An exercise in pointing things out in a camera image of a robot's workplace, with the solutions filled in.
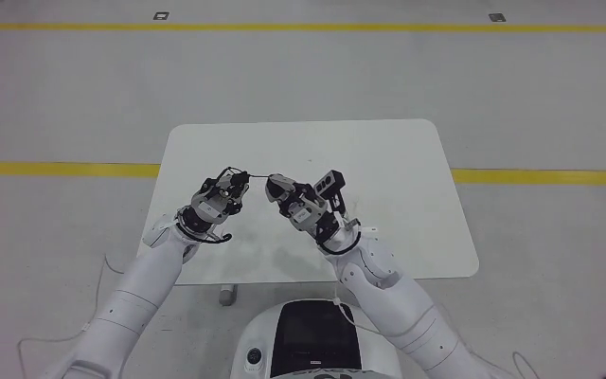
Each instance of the concrete floor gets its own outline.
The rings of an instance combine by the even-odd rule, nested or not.
[[[4,0],[0,22],[600,23],[583,0]],[[159,162],[182,123],[425,117],[452,167],[603,170],[603,34],[0,31],[0,160]],[[76,331],[102,256],[132,260],[153,180],[0,177],[0,367],[14,344]],[[543,378],[606,374],[606,188],[458,185],[480,259],[472,278],[423,280],[464,339]],[[104,274],[101,299],[117,275]],[[240,332],[280,301],[331,287],[177,287],[126,378],[226,378]],[[30,376],[69,349],[25,346]],[[406,357],[407,378],[422,378]]]

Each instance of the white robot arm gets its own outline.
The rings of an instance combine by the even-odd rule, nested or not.
[[[428,377],[511,378],[473,356],[429,295],[396,265],[394,255],[378,239],[363,236],[357,220],[348,220],[340,193],[344,185],[338,171],[329,172],[313,187],[273,174],[266,194],[296,229],[315,239],[337,279],[357,298],[380,334]]]
[[[200,244],[231,239],[230,234],[220,238],[213,230],[240,212],[249,177],[246,171],[227,168],[217,178],[206,179],[189,206],[156,222],[143,238],[151,251],[137,257],[74,349],[42,378],[120,378],[139,336],[179,278],[183,263]]]

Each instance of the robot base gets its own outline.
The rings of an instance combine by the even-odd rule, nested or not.
[[[346,306],[346,313],[372,328],[359,308]],[[381,335],[349,324],[338,307],[325,299],[289,301],[256,316],[238,342],[230,378],[269,379],[305,370],[346,372],[349,377],[376,372],[402,378],[394,346]]]

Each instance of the table top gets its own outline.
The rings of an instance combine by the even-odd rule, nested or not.
[[[436,126],[424,119],[181,125],[169,136],[148,230],[189,204],[227,166],[279,172],[312,185],[343,173],[349,216],[375,226],[400,267],[416,279],[469,277],[478,259]],[[251,178],[240,214],[218,226],[233,239],[202,245],[178,285],[336,280],[312,238],[278,214]],[[149,248],[140,244],[137,255]]]

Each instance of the yellow stripe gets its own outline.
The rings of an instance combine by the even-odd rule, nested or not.
[[[160,165],[135,163],[0,162],[0,175],[155,178]],[[452,169],[461,184],[606,186],[606,171]]]
[[[0,175],[156,177],[160,165],[132,163],[0,162]]]
[[[606,171],[452,169],[456,183],[606,186]]]
[[[88,31],[416,31],[444,33],[606,33],[606,25],[545,24],[0,24],[0,30]]]

